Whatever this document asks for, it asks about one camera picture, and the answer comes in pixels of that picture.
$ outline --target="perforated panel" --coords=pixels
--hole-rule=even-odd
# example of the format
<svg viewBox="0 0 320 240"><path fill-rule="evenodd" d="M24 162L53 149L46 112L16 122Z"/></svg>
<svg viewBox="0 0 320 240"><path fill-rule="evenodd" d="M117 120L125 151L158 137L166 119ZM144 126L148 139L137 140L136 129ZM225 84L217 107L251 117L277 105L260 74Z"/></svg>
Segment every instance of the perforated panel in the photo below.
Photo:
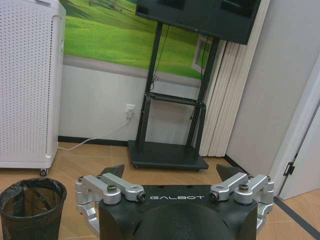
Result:
<svg viewBox="0 0 320 240"><path fill-rule="evenodd" d="M46 154L51 38L52 20L43 6L0 0L2 156Z"/></svg>

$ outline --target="caster wheel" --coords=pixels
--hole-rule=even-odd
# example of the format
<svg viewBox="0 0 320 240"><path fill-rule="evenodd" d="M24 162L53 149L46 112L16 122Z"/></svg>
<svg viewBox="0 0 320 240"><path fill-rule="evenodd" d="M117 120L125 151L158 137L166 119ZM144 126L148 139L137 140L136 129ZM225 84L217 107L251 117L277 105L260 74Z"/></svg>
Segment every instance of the caster wheel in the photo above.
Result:
<svg viewBox="0 0 320 240"><path fill-rule="evenodd" d="M40 170L40 176L41 177L45 177L45 176L47 176L48 175L48 169L47 168L42 168L41 170Z"/></svg>

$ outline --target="screw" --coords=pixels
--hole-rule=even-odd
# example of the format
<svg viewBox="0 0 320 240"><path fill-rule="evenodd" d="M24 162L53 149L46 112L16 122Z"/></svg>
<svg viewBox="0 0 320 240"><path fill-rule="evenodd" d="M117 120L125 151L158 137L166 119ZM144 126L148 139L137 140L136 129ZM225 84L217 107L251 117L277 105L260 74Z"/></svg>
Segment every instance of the screw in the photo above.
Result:
<svg viewBox="0 0 320 240"><path fill-rule="evenodd" d="M136 198L139 202L144 202L146 200L147 194L145 192L141 192Z"/></svg>
<svg viewBox="0 0 320 240"><path fill-rule="evenodd" d="M116 185L108 185L106 187L106 190L108 193L115 193L117 191L117 186Z"/></svg>
<svg viewBox="0 0 320 240"><path fill-rule="evenodd" d="M240 192L248 192L248 190L249 190L249 186L248 185L246 185L246 184L241 184L241 185L239 185L239 191Z"/></svg>
<svg viewBox="0 0 320 240"><path fill-rule="evenodd" d="M213 202L219 202L219 193L217 191L212 191L209 193L209 198Z"/></svg>

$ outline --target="white curtain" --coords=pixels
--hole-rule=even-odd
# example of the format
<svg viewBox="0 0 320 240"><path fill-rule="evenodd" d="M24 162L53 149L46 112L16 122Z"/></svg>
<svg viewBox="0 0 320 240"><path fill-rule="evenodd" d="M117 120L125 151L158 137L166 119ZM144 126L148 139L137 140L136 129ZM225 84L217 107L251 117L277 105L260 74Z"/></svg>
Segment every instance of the white curtain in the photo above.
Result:
<svg viewBox="0 0 320 240"><path fill-rule="evenodd" d="M269 3L270 0L261 0L247 45L220 41L217 64L206 96L201 156L223 157L226 154Z"/></svg>

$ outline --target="door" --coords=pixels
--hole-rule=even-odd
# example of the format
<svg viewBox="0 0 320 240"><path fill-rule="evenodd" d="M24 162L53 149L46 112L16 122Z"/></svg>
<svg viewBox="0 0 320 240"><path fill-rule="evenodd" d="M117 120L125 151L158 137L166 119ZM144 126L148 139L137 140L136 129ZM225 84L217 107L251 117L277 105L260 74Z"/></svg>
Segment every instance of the door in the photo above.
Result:
<svg viewBox="0 0 320 240"><path fill-rule="evenodd" d="M293 173L287 177L279 195L283 200L320 188L320 107L315 112L293 166Z"/></svg>

